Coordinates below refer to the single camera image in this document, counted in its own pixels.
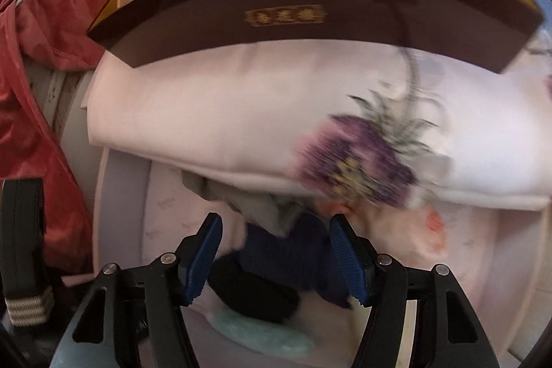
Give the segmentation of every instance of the floral pattern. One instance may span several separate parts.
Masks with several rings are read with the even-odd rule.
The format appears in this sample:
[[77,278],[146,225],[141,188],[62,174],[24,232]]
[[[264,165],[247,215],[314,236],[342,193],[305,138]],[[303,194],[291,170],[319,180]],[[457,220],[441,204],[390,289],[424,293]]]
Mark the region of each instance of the floral pattern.
[[407,204],[416,176],[404,161],[430,151],[418,136],[433,125],[408,117],[417,73],[412,59],[407,61],[411,83],[404,117],[395,118],[377,92],[372,91],[373,102],[352,96],[361,115],[330,116],[314,134],[303,137],[290,167],[293,179],[329,197]]

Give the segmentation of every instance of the black cloth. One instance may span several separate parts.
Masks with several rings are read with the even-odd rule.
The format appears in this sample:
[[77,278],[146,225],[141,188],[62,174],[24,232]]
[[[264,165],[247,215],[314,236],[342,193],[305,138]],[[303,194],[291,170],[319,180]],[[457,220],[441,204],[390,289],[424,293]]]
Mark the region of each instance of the black cloth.
[[237,252],[215,260],[207,279],[224,304],[247,317],[282,324],[299,306],[294,289],[244,271]]

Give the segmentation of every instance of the red cloth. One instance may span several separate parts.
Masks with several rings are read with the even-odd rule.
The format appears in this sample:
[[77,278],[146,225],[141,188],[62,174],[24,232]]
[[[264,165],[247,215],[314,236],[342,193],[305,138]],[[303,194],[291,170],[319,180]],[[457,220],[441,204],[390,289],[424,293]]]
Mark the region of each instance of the red cloth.
[[103,49],[86,31],[108,0],[15,1],[0,3],[0,178],[43,178],[46,263],[77,272],[90,261],[92,221],[32,95],[21,50],[56,69],[95,68]]

